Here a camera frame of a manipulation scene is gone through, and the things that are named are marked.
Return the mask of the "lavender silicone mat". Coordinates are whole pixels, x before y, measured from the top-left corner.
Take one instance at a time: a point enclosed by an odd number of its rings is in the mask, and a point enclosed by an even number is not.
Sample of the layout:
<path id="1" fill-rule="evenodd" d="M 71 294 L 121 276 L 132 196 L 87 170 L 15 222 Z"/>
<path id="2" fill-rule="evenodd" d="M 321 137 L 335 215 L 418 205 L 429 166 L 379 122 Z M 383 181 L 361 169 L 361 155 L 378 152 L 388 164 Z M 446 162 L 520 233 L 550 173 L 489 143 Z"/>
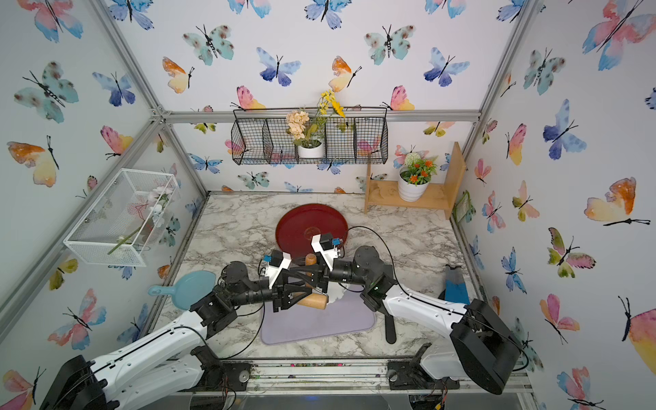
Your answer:
<path id="1" fill-rule="evenodd" d="M 261 340 L 266 345 L 367 331 L 376 322 L 374 312 L 363 303 L 360 294 L 349 290 L 339 301 L 328 303 L 325 310 L 295 305 L 274 313 L 267 305 L 265 312 Z"/>

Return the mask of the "white dough piece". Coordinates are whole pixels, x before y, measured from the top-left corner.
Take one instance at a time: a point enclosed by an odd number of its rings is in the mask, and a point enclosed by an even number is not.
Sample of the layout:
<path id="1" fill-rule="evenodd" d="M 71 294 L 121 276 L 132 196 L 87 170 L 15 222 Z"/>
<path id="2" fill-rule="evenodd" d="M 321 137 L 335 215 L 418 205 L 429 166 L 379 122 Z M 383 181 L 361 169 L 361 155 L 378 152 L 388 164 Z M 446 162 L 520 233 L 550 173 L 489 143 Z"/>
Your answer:
<path id="1" fill-rule="evenodd" d="M 340 283 L 330 282 L 326 291 L 328 303 L 332 304 L 339 301 L 345 293 L 347 293 L 347 290 L 345 290 Z"/>

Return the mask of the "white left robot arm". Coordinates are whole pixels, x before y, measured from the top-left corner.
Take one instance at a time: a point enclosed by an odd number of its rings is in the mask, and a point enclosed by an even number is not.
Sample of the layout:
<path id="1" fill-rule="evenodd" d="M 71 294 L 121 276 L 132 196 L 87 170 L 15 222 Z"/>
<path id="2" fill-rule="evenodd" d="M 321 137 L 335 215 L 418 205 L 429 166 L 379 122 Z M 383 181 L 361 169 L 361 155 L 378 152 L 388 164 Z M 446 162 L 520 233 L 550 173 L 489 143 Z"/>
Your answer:
<path id="1" fill-rule="evenodd" d="M 78 355 L 61 366 L 41 404 L 43 409 L 140 409 L 171 394 L 208 388 L 243 389 L 241 372 L 208 340 L 237 319 L 238 308 L 273 304 L 289 309 L 309 299 L 324 281 L 321 266 L 266 265 L 252 281 L 244 263 L 232 262 L 213 288 L 178 319 L 110 354 L 87 360 Z"/>

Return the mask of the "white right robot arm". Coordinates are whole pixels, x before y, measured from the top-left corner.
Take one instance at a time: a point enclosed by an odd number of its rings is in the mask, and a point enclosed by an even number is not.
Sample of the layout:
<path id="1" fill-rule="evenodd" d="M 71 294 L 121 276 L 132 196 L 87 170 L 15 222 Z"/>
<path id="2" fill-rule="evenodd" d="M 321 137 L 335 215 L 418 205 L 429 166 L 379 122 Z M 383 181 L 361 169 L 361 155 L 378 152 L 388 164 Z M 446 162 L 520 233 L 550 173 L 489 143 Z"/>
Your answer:
<path id="1" fill-rule="evenodd" d="M 361 246 L 351 261 L 335 259 L 292 269 L 321 284 L 361 285 L 360 298 L 373 312 L 412 321 L 451 341 L 445 352 L 420 355 L 420 367 L 433 379 L 465 376 L 484 391 L 500 395 L 519 370 L 516 364 L 524 355 L 520 341 L 488 304 L 479 299 L 446 302 L 410 290 L 372 246 Z"/>

